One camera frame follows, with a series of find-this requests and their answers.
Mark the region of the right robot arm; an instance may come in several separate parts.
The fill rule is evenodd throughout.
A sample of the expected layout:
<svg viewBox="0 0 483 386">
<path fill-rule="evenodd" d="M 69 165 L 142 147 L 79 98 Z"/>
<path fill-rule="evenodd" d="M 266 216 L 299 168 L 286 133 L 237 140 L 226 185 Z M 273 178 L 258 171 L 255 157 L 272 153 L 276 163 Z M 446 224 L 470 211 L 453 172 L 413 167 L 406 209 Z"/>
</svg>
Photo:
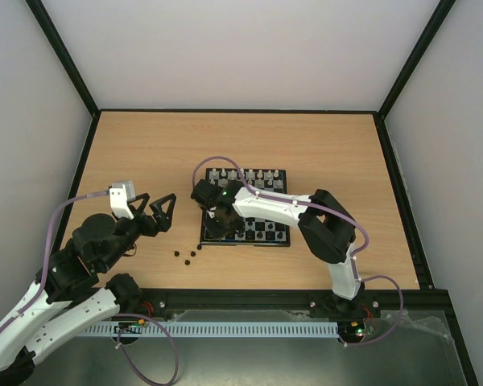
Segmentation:
<svg viewBox="0 0 483 386">
<path fill-rule="evenodd" d="M 201 179 L 191 199 L 204 211 L 207 232 L 219 240 L 226 236 L 247 237 L 255 218 L 296 228 L 309 250 L 328 266 L 332 282 L 331 308 L 351 315 L 363 305 L 364 288 L 355 257 L 356 223 L 353 217 L 325 190 L 313 195 L 287 195 L 257 190 L 239 181 L 224 187 Z"/>
</svg>

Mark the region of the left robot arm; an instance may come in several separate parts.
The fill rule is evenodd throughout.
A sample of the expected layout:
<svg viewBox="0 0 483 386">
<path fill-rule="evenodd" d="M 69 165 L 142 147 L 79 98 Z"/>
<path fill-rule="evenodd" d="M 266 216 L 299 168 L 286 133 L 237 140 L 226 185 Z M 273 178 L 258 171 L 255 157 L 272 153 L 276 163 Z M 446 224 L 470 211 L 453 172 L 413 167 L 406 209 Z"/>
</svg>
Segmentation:
<svg viewBox="0 0 483 386">
<path fill-rule="evenodd" d="M 135 316 L 142 291 L 128 273 L 91 289 L 140 237 L 170 229 L 176 197 L 150 203 L 147 193 L 132 196 L 111 188 L 106 194 L 112 213 L 89 216 L 62 249 L 45 257 L 27 292 L 0 322 L 0 385 L 20 385 L 54 350 L 94 323 Z"/>
</svg>

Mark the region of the left controller board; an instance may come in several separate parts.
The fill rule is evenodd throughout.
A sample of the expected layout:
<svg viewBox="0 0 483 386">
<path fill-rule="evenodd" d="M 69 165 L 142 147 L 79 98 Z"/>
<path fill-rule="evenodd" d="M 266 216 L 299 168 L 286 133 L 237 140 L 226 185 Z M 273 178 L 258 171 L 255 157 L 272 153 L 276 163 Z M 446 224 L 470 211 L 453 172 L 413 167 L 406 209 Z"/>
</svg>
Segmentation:
<svg viewBox="0 0 483 386">
<path fill-rule="evenodd" d="M 117 335 L 120 331 L 123 331 L 124 334 L 140 335 L 149 326 L 150 323 L 144 319 L 120 320 L 115 322 L 113 333 Z"/>
</svg>

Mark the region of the controller board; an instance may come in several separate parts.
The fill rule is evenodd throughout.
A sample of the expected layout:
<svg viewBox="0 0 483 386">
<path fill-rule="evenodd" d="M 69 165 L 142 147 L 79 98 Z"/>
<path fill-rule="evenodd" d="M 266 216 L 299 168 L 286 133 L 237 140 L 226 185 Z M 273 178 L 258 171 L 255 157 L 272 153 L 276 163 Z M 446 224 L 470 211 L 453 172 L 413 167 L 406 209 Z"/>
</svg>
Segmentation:
<svg viewBox="0 0 483 386">
<path fill-rule="evenodd" d="M 123 331 L 124 334 L 140 335 L 149 326 L 150 323 L 144 319 L 120 320 L 115 322 L 113 333 L 117 335 L 120 331 Z"/>
<path fill-rule="evenodd" d="M 371 335 L 375 331 L 376 323 L 369 318 L 363 319 L 361 321 L 347 322 L 341 331 L 345 335 L 356 335 L 357 337 L 362 337 L 365 335 Z"/>
</svg>

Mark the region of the right controller board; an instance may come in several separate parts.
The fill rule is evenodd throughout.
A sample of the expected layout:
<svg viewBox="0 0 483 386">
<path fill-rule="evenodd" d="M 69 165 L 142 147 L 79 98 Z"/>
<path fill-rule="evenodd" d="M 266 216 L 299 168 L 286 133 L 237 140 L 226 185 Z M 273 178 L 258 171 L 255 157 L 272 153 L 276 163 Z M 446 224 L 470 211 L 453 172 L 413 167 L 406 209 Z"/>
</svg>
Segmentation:
<svg viewBox="0 0 483 386">
<path fill-rule="evenodd" d="M 365 335 L 371 335 L 375 331 L 376 323 L 369 318 L 363 319 L 361 321 L 347 322 L 341 331 L 345 335 L 356 335 L 357 337 L 362 337 Z"/>
</svg>

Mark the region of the black and grey chessboard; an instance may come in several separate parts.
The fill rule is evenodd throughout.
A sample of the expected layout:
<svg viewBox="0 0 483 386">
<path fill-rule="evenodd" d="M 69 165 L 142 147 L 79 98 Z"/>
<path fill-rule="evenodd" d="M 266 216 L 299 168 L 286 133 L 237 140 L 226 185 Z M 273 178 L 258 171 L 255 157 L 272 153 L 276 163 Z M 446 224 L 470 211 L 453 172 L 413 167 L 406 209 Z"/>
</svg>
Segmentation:
<svg viewBox="0 0 483 386">
<path fill-rule="evenodd" d="M 210 173 L 214 168 L 208 168 L 206 170 L 206 175 L 204 180 L 209 181 L 212 179 Z M 222 245 L 236 245 L 236 244 L 252 244 L 252 245 L 261 245 L 261 246 L 283 246 L 288 247 L 291 245 L 290 242 L 290 227 L 295 227 L 298 223 L 298 214 L 296 204 L 298 203 L 298 198 L 293 195 L 288 195 L 286 193 L 287 189 L 287 181 L 286 181 L 286 171 L 280 171 L 280 177 L 278 179 L 274 178 L 274 170 L 271 170 L 273 174 L 273 186 L 268 186 L 267 181 L 270 179 L 266 178 L 266 173 L 268 170 L 261 170 L 263 173 L 263 180 L 264 185 L 258 186 L 257 181 L 257 173 L 260 170 L 254 170 L 254 179 L 247 178 L 247 172 L 249 170 L 245 170 L 245 178 L 241 177 L 241 172 L 237 167 L 234 168 L 227 168 L 225 169 L 227 173 L 226 178 L 221 178 L 221 168 L 217 170 L 217 178 L 214 179 L 217 181 L 217 186 L 224 187 L 228 181 L 236 180 L 243 183 L 244 187 L 236 194 L 235 196 L 235 203 L 234 209 L 236 212 L 244 217 L 245 220 L 245 237 L 243 240 L 238 240 L 236 234 L 231 236 L 223 237 L 222 239 L 216 240 L 214 239 L 206 230 L 204 226 L 204 218 L 205 218 L 205 211 L 202 209 L 202 217 L 201 217 L 201 231 L 200 231 L 200 242 L 202 244 L 222 244 Z M 231 179 L 230 173 L 232 170 L 237 172 L 237 178 Z M 254 186 L 250 186 L 248 184 L 249 180 L 254 181 Z M 282 180 L 283 185 L 281 187 L 276 186 L 276 181 Z M 249 226 L 247 221 L 252 220 L 253 225 Z M 256 229 L 256 223 L 264 223 L 263 230 Z M 266 228 L 267 223 L 272 223 L 274 228 L 269 230 Z M 284 230 L 277 231 L 276 224 L 283 224 Z M 246 232 L 253 231 L 254 232 L 254 239 L 247 240 L 246 239 Z M 258 232 L 263 233 L 263 238 L 260 240 L 257 238 Z M 273 240 L 266 239 L 266 232 L 274 232 L 275 238 Z M 282 232 L 283 238 L 278 240 L 276 235 Z"/>
</svg>

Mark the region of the black frame post left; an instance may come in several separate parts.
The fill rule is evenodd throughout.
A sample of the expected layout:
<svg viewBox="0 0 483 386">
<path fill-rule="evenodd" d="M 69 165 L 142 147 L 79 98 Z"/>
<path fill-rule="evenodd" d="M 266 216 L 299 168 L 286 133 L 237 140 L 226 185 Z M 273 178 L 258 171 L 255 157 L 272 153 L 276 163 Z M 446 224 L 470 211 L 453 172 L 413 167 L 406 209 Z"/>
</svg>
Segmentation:
<svg viewBox="0 0 483 386">
<path fill-rule="evenodd" d="M 71 57 L 60 33 L 58 32 L 55 23 L 52 21 L 50 14 L 48 13 L 45 5 L 40 0 L 26 0 L 28 8 L 33 14 L 36 22 L 44 33 L 47 41 L 49 42 L 52 50 L 56 54 L 60 64 L 71 80 L 72 85 L 77 91 L 79 97 L 85 105 L 91 116 L 98 115 L 100 109 L 97 103 L 92 97 L 87 85 L 81 73 L 79 72 L 73 58 Z"/>
</svg>

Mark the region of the black frame post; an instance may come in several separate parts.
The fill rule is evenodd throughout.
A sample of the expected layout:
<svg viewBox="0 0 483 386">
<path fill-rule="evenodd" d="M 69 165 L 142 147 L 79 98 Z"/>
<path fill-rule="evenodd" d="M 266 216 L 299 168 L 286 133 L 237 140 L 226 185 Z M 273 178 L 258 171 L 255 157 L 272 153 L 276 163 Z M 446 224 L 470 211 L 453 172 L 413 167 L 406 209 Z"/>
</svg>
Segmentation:
<svg viewBox="0 0 483 386">
<path fill-rule="evenodd" d="M 395 79 L 390 91 L 387 93 L 385 100 L 383 101 L 378 115 L 382 120 L 385 120 L 390 111 L 398 100 L 403 89 L 406 87 L 408 81 L 413 75 L 415 69 L 419 65 L 421 59 L 430 47 L 431 42 L 436 37 L 438 31 L 444 24 L 444 21 L 448 17 L 450 11 L 456 4 L 456 0 L 441 0 L 438 2 L 431 17 L 427 21 L 426 26 L 423 28 L 422 33 L 417 39 L 410 55 L 407 57 L 406 62 L 402 66 L 397 78 Z"/>
<path fill-rule="evenodd" d="M 97 103 L 92 97 L 87 85 L 81 73 L 79 72 L 73 58 L 71 57 L 60 33 L 58 32 L 55 23 L 52 21 L 50 14 L 48 13 L 45 5 L 40 0 L 26 0 L 28 8 L 33 14 L 36 22 L 44 33 L 47 41 L 49 42 L 52 50 L 56 54 L 60 64 L 71 80 L 72 85 L 77 91 L 79 97 L 85 105 L 91 116 L 98 115 L 100 109 Z"/>
</svg>

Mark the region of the black frame post right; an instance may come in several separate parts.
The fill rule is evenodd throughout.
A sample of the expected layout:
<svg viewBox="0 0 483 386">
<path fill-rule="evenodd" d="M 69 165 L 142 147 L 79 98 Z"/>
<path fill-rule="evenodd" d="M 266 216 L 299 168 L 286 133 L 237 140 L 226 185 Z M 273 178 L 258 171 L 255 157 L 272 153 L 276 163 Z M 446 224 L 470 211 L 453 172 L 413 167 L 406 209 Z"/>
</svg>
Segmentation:
<svg viewBox="0 0 483 386">
<path fill-rule="evenodd" d="M 444 24 L 444 21 L 448 17 L 450 11 L 456 4 L 456 0 L 441 0 L 438 2 L 431 17 L 427 21 L 426 26 L 423 28 L 422 33 L 417 39 L 410 55 L 407 57 L 406 62 L 402 66 L 397 78 L 395 79 L 390 91 L 387 93 L 385 100 L 383 101 L 378 115 L 382 120 L 385 120 L 390 111 L 398 100 L 403 89 L 406 87 L 408 81 L 413 75 L 415 69 L 419 65 L 421 59 L 430 47 L 431 42 L 436 37 L 438 31 Z"/>
</svg>

